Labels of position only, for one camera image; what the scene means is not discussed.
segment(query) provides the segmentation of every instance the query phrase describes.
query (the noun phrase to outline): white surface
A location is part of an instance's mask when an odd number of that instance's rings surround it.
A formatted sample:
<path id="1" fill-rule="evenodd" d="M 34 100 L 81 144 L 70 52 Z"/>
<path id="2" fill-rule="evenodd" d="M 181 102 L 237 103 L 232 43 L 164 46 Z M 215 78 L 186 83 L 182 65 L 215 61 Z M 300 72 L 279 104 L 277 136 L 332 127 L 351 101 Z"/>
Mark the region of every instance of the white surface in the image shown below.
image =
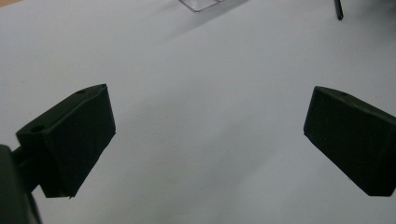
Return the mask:
<path id="1" fill-rule="evenodd" d="M 0 143 L 109 87 L 117 134 L 44 223 L 396 223 L 303 135 L 316 85 L 396 115 L 396 3 L 25 0 L 0 8 Z"/>

